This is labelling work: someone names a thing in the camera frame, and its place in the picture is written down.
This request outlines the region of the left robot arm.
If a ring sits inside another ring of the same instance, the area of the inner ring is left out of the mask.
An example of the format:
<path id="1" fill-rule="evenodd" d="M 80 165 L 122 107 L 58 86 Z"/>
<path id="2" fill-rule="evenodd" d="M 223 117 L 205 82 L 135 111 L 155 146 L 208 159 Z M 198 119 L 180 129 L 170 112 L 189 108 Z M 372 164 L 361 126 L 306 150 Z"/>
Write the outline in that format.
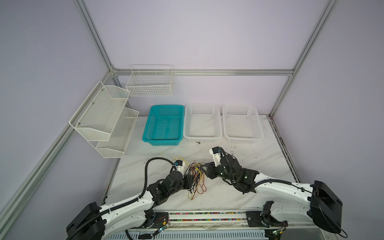
<path id="1" fill-rule="evenodd" d="M 171 164 L 165 179 L 148 184 L 149 164 L 155 160 Z M 168 198 L 181 191 L 191 190 L 194 176 L 184 173 L 183 162 L 151 158 L 145 165 L 145 181 L 142 192 L 111 205 L 98 206 L 96 202 L 86 205 L 66 227 L 68 240 L 101 240 L 129 228 L 151 226 L 156 219 L 153 211 Z"/>

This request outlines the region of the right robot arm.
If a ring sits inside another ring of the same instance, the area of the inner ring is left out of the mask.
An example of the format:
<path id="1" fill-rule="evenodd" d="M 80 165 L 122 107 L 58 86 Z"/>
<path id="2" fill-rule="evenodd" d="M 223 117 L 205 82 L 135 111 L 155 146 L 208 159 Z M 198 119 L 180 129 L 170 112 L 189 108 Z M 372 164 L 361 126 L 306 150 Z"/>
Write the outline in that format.
<path id="1" fill-rule="evenodd" d="M 309 222 L 324 231 L 348 238 L 348 234 L 342 229 L 343 202 L 321 181 L 301 184 L 275 179 L 256 170 L 241 167 L 233 156 L 220 157 L 219 160 L 204 164 L 202 168 L 209 179 L 221 178 L 243 195 L 268 194 L 301 207 L 300 210 L 273 210 L 274 201 L 266 201 L 260 218 L 262 225 L 267 228 L 275 222 Z"/>

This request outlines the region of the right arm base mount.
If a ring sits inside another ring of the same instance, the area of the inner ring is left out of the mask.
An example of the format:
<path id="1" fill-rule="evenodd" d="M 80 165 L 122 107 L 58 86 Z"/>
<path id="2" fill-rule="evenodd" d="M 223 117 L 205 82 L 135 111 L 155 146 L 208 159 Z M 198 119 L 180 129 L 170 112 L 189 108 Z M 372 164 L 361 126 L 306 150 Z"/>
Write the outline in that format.
<path id="1" fill-rule="evenodd" d="M 271 207 L 274 204 L 274 201 L 267 201 L 263 205 L 261 211 L 247 211 L 246 219 L 249 227 L 283 227 L 288 226 L 287 221 L 278 221 L 271 214 Z"/>

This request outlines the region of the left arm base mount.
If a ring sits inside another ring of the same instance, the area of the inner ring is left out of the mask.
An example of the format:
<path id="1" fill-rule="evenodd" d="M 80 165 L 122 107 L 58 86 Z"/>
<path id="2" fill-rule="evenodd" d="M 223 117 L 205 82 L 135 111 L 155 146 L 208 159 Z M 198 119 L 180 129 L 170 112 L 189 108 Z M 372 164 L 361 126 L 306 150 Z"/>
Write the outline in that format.
<path id="1" fill-rule="evenodd" d="M 169 213 L 155 212 L 153 209 L 145 211 L 145 222 L 142 224 L 144 229 L 159 229 L 163 223 L 169 221 Z"/>

